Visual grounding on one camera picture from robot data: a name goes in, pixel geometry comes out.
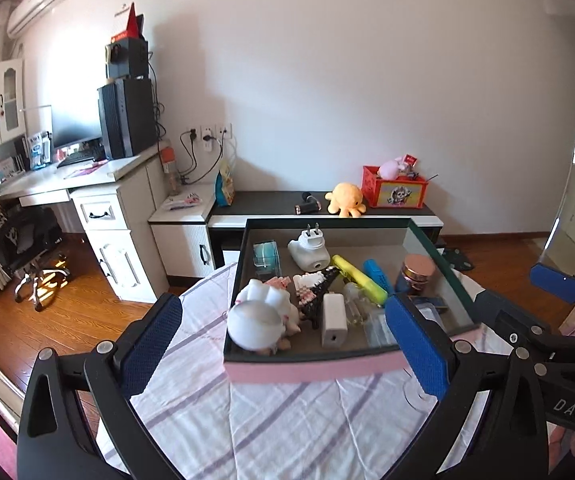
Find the rose gold round jar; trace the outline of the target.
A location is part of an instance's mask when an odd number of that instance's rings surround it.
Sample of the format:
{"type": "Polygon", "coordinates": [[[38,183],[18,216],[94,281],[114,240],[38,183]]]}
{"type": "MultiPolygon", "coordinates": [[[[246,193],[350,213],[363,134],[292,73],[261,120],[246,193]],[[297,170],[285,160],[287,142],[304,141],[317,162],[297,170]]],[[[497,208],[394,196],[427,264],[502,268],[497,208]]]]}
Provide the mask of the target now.
{"type": "Polygon", "coordinates": [[[425,255],[408,254],[397,276],[396,292],[420,296],[436,271],[434,260],[425,255]]]}

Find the yellow highlighter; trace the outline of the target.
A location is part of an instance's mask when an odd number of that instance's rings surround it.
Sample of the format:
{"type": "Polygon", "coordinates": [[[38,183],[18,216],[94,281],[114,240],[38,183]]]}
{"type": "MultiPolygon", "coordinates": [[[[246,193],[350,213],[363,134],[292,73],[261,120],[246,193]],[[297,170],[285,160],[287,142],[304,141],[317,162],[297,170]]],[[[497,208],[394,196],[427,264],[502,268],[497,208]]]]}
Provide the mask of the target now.
{"type": "Polygon", "coordinates": [[[367,274],[357,269],[356,266],[340,255],[333,255],[331,262],[333,266],[336,266],[338,270],[341,271],[344,278],[348,278],[350,281],[356,283],[373,304],[384,306],[388,297],[387,291],[376,284],[375,281],[371,280],[367,274]]]}

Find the white charger cube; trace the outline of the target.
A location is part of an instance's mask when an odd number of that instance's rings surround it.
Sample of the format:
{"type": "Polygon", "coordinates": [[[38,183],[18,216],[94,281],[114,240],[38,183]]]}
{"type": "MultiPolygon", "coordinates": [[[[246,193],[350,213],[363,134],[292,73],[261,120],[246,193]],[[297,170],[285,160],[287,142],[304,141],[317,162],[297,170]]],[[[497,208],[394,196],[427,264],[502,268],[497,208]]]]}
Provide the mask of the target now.
{"type": "Polygon", "coordinates": [[[322,301],[321,344],[323,348],[341,348],[348,334],[344,297],[328,292],[322,301]]]}

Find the black hair clip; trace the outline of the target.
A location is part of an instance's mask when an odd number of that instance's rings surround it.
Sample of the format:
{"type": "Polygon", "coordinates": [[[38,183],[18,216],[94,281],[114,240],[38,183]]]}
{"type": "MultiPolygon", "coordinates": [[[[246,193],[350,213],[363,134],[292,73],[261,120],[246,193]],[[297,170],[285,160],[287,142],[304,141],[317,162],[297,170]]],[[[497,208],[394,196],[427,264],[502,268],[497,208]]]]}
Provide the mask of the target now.
{"type": "Polygon", "coordinates": [[[303,307],[297,306],[299,315],[305,321],[309,321],[314,330],[318,330],[321,322],[321,309],[323,296],[329,291],[332,283],[339,277],[341,271],[336,266],[327,268],[313,273],[321,273],[323,281],[315,287],[316,298],[305,304],[303,307]]]}

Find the white round snail lamp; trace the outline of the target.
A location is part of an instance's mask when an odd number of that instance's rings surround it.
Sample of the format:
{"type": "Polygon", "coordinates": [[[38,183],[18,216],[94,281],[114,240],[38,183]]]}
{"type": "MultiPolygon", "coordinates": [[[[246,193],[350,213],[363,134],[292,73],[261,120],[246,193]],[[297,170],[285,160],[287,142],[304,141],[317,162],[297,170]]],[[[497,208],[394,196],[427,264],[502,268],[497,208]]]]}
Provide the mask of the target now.
{"type": "Polygon", "coordinates": [[[301,333],[301,313],[283,285],[251,278],[228,312],[230,339],[241,349],[271,356],[292,348],[289,338],[301,333]]]}

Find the pink block toy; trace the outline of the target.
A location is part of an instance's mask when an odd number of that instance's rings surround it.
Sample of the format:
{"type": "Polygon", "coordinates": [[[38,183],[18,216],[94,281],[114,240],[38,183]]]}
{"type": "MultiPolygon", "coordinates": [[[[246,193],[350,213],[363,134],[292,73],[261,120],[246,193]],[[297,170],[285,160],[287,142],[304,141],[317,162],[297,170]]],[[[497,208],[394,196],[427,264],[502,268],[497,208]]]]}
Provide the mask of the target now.
{"type": "Polygon", "coordinates": [[[323,281],[321,273],[306,273],[289,276],[274,276],[266,281],[266,284],[287,290],[294,289],[298,305],[303,307],[316,298],[315,287],[323,281]]]}

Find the white plug night light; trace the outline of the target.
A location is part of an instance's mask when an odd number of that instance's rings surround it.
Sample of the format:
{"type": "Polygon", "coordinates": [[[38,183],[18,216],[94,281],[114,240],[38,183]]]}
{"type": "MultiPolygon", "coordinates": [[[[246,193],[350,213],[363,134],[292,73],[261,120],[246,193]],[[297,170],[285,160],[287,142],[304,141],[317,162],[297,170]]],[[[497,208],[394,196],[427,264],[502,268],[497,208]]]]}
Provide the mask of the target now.
{"type": "Polygon", "coordinates": [[[326,268],[331,261],[322,230],[318,223],[307,226],[296,240],[290,240],[287,250],[296,265],[306,273],[326,268]]]}

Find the black floor scale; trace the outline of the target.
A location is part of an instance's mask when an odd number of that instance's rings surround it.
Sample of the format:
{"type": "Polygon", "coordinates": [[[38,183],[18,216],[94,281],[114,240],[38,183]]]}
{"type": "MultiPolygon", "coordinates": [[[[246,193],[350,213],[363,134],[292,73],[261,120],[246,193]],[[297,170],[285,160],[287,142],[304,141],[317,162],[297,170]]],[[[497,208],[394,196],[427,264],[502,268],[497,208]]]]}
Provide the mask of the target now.
{"type": "Polygon", "coordinates": [[[441,254],[452,269],[459,272],[469,272],[475,269],[474,263],[458,247],[446,247],[441,254]]]}

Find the striped white tablecloth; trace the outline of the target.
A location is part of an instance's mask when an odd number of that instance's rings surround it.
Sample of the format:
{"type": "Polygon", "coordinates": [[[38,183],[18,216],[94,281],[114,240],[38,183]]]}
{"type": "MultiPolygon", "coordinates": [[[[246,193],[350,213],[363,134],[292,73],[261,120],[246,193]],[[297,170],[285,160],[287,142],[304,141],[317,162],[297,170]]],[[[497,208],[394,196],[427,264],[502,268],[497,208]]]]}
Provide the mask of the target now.
{"type": "Polygon", "coordinates": [[[131,400],[188,479],[379,479],[435,400],[410,368],[334,382],[245,385],[222,365],[230,264],[181,294],[184,320],[131,400]]]}

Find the clear plastic case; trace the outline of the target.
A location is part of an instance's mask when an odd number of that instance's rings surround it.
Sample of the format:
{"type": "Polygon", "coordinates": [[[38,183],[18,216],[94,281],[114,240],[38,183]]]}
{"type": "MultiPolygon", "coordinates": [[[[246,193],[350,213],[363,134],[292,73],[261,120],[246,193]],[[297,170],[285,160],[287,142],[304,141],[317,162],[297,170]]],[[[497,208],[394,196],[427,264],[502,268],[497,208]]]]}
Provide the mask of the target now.
{"type": "Polygon", "coordinates": [[[362,330],[369,348],[397,346],[397,340],[387,325],[385,311],[382,308],[370,310],[364,318],[362,316],[352,318],[348,326],[362,330]]]}

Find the blue small toy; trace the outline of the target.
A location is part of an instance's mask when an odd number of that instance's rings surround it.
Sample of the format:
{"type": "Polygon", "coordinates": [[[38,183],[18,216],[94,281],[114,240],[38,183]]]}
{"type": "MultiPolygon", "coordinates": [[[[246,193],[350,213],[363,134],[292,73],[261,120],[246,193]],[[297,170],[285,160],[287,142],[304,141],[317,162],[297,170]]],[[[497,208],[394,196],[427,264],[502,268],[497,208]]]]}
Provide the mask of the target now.
{"type": "Polygon", "coordinates": [[[374,259],[365,260],[362,265],[362,272],[370,278],[376,285],[379,285],[388,296],[394,294],[394,287],[391,281],[385,274],[385,271],[381,268],[380,264],[374,259]]]}

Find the red toy crate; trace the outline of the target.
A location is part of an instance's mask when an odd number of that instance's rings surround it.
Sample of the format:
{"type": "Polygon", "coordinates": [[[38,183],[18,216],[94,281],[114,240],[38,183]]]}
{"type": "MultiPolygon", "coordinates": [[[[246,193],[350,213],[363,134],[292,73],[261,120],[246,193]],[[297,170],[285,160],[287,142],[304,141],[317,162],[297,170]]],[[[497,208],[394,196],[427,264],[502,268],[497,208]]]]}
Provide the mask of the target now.
{"type": "Polygon", "coordinates": [[[376,166],[362,167],[361,192],[371,208],[412,208],[424,205],[429,181],[417,179],[385,180],[377,175],[376,166]]]}

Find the black office chair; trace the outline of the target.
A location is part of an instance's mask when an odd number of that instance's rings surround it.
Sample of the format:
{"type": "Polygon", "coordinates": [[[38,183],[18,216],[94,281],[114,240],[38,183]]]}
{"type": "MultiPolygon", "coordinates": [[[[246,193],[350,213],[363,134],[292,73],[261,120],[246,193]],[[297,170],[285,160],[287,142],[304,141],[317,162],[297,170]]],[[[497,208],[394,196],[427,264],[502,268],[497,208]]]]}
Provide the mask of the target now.
{"type": "Polygon", "coordinates": [[[7,275],[21,278],[14,290],[14,300],[23,300],[22,288],[30,284],[36,311],[41,311],[41,286],[56,275],[62,283],[71,277],[67,256],[60,251],[62,229],[53,211],[30,207],[7,211],[0,204],[0,266],[7,275]]]}

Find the pink plush toy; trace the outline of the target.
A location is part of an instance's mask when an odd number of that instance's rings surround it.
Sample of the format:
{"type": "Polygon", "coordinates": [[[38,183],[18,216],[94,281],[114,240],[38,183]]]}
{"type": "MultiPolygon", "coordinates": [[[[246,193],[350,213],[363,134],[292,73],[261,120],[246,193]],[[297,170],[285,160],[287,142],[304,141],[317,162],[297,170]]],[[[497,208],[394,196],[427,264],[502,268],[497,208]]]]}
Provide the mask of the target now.
{"type": "Polygon", "coordinates": [[[384,162],[377,170],[377,175],[383,180],[396,180],[402,174],[408,171],[408,164],[403,157],[396,157],[394,159],[384,162]]]}

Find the pink storage box tray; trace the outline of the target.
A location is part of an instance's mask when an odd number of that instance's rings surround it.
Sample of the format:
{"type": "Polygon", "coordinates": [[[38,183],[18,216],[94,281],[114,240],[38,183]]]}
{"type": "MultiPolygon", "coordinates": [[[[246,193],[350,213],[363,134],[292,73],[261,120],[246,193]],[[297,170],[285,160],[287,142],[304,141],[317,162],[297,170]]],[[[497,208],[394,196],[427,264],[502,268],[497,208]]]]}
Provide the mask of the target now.
{"type": "Polygon", "coordinates": [[[224,365],[241,384],[406,366],[385,318],[395,292],[452,339],[475,341],[473,296],[410,219],[260,219],[245,226],[224,365]]]}

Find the orange octopus plush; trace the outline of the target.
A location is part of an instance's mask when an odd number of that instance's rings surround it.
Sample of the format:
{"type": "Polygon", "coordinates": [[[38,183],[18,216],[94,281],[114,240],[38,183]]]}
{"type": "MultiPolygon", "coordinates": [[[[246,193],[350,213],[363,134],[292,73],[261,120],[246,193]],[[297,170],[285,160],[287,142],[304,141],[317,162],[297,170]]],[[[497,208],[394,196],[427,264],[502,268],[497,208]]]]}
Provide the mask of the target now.
{"type": "Polygon", "coordinates": [[[338,214],[341,218],[360,218],[367,212],[361,189],[351,183],[338,183],[325,194],[325,199],[329,202],[327,212],[338,214]]]}

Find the white computer desk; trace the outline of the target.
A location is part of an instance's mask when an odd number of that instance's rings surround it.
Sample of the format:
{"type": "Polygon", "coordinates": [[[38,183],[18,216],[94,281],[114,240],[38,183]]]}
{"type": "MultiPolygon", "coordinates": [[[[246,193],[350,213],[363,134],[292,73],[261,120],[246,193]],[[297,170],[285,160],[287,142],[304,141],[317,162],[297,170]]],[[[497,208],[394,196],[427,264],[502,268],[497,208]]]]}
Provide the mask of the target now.
{"type": "Polygon", "coordinates": [[[71,204],[97,262],[120,300],[153,304],[168,289],[149,219],[165,200],[158,148],[100,165],[48,166],[0,186],[23,207],[71,204]]]}

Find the low black white cabinet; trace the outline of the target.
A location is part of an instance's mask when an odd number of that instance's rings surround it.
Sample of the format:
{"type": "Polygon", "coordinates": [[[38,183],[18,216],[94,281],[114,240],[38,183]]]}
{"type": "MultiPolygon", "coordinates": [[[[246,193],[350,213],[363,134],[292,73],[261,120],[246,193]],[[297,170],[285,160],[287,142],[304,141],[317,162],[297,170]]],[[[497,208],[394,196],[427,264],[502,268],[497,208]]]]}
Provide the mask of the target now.
{"type": "Polygon", "coordinates": [[[166,274],[171,278],[205,278],[218,268],[239,259],[248,223],[304,228],[322,221],[330,226],[339,221],[325,209],[324,194],[313,192],[309,200],[303,192],[239,192],[231,206],[220,207],[207,184],[186,189],[199,196],[199,203],[184,209],[163,204],[149,219],[166,274]],[[306,203],[317,209],[299,214],[306,203]]]}

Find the black keyboard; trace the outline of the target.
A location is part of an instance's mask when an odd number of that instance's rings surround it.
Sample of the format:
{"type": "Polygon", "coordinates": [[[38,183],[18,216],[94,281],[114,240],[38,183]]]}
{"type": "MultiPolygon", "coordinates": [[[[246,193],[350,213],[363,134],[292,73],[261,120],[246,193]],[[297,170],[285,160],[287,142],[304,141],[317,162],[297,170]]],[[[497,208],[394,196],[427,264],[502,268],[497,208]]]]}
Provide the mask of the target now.
{"type": "Polygon", "coordinates": [[[68,154],[58,163],[58,167],[72,166],[81,162],[101,162],[105,159],[105,153],[102,148],[85,148],[71,154],[68,154]]]}

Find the blue snack bag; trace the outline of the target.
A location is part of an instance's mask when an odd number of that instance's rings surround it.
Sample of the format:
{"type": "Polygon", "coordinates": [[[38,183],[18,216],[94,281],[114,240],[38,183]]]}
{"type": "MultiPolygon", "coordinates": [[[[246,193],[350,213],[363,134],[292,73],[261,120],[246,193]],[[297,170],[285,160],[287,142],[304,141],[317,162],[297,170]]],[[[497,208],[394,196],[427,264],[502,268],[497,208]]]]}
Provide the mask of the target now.
{"type": "Polygon", "coordinates": [[[229,162],[223,160],[215,180],[215,198],[218,207],[229,207],[233,204],[234,189],[232,171],[229,162]]]}

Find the orange cap bottle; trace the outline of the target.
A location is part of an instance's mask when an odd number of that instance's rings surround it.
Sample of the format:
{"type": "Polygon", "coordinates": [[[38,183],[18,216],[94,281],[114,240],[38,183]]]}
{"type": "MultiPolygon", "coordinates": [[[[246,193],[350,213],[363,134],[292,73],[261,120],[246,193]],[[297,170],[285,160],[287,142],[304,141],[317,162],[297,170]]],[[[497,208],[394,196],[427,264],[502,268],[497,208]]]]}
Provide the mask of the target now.
{"type": "Polygon", "coordinates": [[[167,178],[169,194],[178,195],[180,193],[180,183],[174,149],[171,146],[162,148],[160,151],[160,159],[163,172],[167,178]]]}

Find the black computer monitor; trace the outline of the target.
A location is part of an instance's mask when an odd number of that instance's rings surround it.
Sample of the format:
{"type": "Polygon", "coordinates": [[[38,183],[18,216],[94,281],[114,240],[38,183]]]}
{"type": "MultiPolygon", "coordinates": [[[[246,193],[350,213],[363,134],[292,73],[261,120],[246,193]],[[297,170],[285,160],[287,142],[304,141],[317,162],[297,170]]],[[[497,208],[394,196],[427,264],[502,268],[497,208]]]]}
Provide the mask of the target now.
{"type": "Polygon", "coordinates": [[[51,104],[52,143],[55,148],[100,138],[98,103],[92,101],[54,101],[51,104]]]}

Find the black computer tower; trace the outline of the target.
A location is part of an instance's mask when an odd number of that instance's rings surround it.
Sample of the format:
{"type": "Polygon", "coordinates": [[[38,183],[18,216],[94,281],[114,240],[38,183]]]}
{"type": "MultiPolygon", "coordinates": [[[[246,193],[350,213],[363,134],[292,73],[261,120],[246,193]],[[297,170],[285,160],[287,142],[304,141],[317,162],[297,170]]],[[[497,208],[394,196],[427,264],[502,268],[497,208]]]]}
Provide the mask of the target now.
{"type": "Polygon", "coordinates": [[[137,156],[156,143],[152,82],[122,78],[98,89],[102,144],[109,160],[137,156]]]}

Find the black speaker box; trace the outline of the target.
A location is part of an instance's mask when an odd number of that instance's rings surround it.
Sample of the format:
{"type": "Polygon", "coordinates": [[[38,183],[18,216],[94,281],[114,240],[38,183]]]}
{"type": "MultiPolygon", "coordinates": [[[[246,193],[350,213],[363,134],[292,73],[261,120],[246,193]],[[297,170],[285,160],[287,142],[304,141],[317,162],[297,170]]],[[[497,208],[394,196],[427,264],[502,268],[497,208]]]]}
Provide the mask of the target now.
{"type": "Polygon", "coordinates": [[[140,78],[148,73],[149,45],[146,40],[126,37],[105,47],[106,78],[140,78]]]}

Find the red paper bag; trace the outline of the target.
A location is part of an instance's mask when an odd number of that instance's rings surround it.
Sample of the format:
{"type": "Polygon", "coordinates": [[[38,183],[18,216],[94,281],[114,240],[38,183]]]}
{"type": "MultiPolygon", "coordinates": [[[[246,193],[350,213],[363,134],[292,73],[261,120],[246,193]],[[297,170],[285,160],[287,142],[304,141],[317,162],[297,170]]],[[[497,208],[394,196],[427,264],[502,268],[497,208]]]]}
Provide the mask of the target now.
{"type": "Polygon", "coordinates": [[[110,43],[126,38],[143,39],[143,20],[144,15],[136,12],[135,3],[124,4],[113,16],[110,43]]]}

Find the white wall power sockets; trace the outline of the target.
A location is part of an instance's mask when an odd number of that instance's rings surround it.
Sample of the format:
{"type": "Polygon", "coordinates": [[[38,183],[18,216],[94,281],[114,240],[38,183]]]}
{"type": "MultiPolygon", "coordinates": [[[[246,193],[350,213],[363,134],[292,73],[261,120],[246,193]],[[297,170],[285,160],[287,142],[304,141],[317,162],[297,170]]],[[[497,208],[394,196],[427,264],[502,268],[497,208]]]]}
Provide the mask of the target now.
{"type": "Polygon", "coordinates": [[[190,127],[188,133],[206,153],[215,151],[216,148],[221,148],[226,141],[233,139],[233,131],[230,124],[190,127]]]}

